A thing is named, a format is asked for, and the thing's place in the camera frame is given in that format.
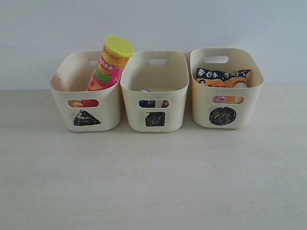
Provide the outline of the left cream plastic bin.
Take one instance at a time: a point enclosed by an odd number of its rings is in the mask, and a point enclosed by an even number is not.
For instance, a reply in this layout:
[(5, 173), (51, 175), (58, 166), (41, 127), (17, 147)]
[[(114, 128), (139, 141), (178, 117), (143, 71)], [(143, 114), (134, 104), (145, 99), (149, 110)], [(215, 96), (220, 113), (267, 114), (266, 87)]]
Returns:
[[(114, 129), (121, 121), (123, 107), (120, 85), (100, 90), (85, 90), (99, 51), (78, 52), (67, 56), (50, 80), (54, 100), (65, 126), (74, 132), (108, 131)], [(76, 100), (96, 100), (97, 107), (70, 107)]]

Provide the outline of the white blue milk carton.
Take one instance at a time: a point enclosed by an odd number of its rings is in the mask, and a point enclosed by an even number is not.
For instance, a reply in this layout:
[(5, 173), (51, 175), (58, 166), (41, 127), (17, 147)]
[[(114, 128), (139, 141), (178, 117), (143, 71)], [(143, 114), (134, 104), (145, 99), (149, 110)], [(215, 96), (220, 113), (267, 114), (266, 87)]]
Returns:
[(141, 108), (155, 108), (155, 100), (140, 100), (139, 106)]

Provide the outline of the orange instant noodle packet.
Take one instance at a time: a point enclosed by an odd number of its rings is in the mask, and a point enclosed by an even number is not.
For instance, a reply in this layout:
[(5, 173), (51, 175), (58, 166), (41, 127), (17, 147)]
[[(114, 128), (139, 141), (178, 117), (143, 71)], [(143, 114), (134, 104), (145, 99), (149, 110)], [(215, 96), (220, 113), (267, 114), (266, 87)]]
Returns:
[[(196, 82), (201, 85), (217, 88), (246, 88), (251, 69), (243, 69), (234, 72), (223, 72), (197, 68)], [(242, 96), (215, 95), (212, 102), (215, 104), (240, 104), (244, 101)]]

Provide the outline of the purple juice carton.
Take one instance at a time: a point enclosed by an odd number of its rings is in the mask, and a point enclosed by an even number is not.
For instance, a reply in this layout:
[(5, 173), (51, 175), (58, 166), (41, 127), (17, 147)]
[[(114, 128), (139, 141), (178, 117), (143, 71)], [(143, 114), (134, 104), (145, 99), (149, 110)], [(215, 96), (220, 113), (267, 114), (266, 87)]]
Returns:
[(170, 102), (168, 100), (164, 100), (161, 107), (162, 108), (167, 108), (170, 105)]

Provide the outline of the middle cream plastic bin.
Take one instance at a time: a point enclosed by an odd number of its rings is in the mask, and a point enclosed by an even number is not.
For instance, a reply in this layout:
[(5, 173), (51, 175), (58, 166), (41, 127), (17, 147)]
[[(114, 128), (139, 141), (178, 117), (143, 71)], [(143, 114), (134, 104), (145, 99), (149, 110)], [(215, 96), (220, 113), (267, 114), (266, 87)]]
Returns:
[[(189, 73), (186, 58), (175, 51), (136, 52), (123, 70), (120, 85), (129, 126), (139, 132), (173, 132), (181, 128)], [(140, 100), (155, 100), (141, 108)], [(164, 100), (170, 105), (162, 108)]]

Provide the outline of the pink chips can yellow lid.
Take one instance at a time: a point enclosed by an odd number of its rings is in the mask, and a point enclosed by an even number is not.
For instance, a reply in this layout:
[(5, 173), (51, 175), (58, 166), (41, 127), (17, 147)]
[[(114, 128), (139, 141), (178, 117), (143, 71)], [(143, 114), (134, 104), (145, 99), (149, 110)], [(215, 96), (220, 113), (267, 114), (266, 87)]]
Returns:
[(134, 47), (127, 39), (117, 35), (107, 36), (85, 90), (99, 91), (115, 85), (133, 54)]

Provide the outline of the cream plastic bin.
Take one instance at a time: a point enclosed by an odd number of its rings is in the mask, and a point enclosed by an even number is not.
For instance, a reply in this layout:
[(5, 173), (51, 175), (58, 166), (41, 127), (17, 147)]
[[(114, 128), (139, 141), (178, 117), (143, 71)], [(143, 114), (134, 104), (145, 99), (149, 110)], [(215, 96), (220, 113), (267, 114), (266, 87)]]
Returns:
[[(189, 73), (186, 58), (175, 51), (136, 52), (123, 70), (120, 85), (129, 126), (139, 132), (173, 132), (181, 128)], [(141, 108), (140, 100), (155, 100)], [(162, 108), (164, 100), (170, 105)]]
[[(121, 121), (123, 107), (120, 85), (100, 90), (85, 90), (99, 51), (78, 52), (67, 56), (50, 80), (54, 100), (65, 126), (74, 132), (108, 131), (114, 129)], [(76, 100), (96, 100), (97, 107), (70, 107)]]
[[(189, 66), (192, 82), (192, 116), (206, 128), (238, 129), (246, 126), (256, 104), (263, 76), (252, 56), (236, 48), (199, 48), (190, 53)], [(197, 68), (234, 72), (251, 69), (246, 88), (217, 88), (198, 84)], [(215, 95), (242, 96), (239, 104), (213, 103)]]

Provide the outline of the right cream plastic bin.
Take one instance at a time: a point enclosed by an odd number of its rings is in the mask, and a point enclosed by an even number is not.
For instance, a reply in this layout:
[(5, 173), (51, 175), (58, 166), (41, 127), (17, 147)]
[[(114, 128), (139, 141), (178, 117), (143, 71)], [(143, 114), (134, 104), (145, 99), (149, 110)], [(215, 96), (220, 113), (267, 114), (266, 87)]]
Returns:
[[(190, 53), (189, 66), (192, 82), (192, 116), (206, 128), (238, 129), (246, 126), (256, 104), (263, 76), (252, 56), (236, 48), (199, 48)], [(217, 88), (198, 84), (197, 68), (234, 72), (251, 69), (246, 88)], [(215, 95), (242, 96), (239, 104), (213, 103)]]

